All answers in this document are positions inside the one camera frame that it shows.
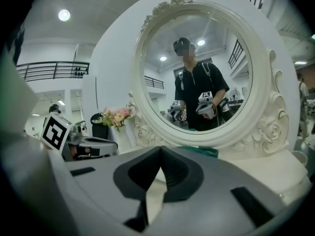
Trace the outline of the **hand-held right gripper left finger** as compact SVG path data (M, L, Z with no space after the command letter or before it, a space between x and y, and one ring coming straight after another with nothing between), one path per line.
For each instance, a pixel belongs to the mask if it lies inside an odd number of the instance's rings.
M138 201L145 200L146 192L160 169L160 147L151 147L141 155L118 166L113 180L122 195Z

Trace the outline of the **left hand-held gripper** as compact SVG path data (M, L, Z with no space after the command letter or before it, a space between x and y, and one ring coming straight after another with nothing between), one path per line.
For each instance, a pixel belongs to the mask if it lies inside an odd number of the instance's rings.
M73 124L60 114L49 115L40 140L64 160L104 158L115 155L118 150L116 142L84 136L81 124Z

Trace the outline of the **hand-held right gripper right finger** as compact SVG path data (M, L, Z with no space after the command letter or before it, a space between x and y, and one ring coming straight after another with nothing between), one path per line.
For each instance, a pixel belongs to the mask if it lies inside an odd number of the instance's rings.
M161 169L167 186L164 202L189 199L204 180L204 172L198 163L165 146L161 147Z

